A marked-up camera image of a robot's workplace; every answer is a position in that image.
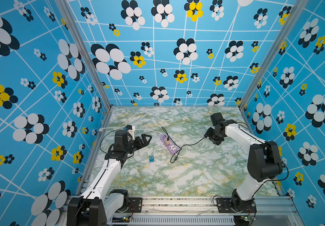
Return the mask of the pink usb charger cube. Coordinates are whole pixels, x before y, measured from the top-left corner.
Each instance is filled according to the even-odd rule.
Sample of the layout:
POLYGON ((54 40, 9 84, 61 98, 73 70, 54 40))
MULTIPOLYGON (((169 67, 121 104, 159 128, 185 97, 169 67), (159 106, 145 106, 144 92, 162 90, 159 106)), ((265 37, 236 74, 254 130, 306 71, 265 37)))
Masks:
POLYGON ((163 140, 164 140, 164 143, 166 145, 170 145, 171 144, 171 139, 169 138, 168 135, 163 135, 163 140))

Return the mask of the purple power strip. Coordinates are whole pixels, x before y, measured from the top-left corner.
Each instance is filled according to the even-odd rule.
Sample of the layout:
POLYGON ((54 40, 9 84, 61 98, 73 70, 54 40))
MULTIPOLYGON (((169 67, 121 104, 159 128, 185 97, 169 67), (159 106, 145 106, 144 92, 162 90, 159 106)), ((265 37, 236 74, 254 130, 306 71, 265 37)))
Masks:
POLYGON ((174 145, 174 143, 172 142, 172 139, 168 138, 168 136, 166 134, 162 134, 160 136, 160 140, 171 155, 174 155, 175 153, 177 153, 178 148, 174 145))

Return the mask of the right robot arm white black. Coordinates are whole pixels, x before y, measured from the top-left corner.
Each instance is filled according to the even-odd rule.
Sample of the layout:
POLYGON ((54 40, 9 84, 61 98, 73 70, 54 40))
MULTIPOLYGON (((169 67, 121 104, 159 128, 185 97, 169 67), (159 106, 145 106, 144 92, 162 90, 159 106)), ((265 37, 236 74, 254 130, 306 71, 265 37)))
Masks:
POLYGON ((254 197, 264 183, 273 181, 283 172, 284 163, 279 155, 278 146, 273 141, 265 141, 240 128, 234 120, 225 120, 221 113, 210 116, 213 127, 206 133, 210 141, 220 145, 229 137, 248 151, 248 174, 243 183, 233 191, 230 207, 242 212, 254 203, 254 197))

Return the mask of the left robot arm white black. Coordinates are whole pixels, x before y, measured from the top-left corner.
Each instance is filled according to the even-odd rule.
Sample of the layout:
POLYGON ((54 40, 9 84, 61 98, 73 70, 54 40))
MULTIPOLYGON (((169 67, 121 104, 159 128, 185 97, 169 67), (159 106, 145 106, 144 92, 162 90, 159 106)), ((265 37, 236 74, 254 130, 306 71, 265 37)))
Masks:
POLYGON ((128 160, 128 155, 148 146, 151 139, 152 136, 147 134, 134 137, 126 130, 115 132, 114 143, 105 155, 99 174, 80 197, 70 200, 66 220, 68 226, 106 226, 116 211, 129 207, 127 190, 115 189, 109 195, 107 193, 128 160))

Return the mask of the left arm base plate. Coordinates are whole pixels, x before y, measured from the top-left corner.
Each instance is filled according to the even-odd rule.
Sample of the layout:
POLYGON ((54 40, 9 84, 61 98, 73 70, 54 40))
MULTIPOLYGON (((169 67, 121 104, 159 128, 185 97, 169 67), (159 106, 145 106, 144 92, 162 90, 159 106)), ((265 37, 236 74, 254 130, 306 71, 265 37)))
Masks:
POLYGON ((141 197, 130 197, 128 206, 123 212, 126 213, 141 213, 142 211, 143 198, 141 197))

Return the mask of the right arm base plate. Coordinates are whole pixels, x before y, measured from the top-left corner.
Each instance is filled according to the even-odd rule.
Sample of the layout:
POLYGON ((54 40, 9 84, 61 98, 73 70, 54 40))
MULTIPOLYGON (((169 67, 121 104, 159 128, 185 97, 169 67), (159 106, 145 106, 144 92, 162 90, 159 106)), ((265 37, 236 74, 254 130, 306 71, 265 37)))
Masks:
POLYGON ((257 206, 253 200, 242 201, 238 197, 215 198, 214 204, 217 206, 219 213, 242 213, 252 214, 257 212, 257 206))

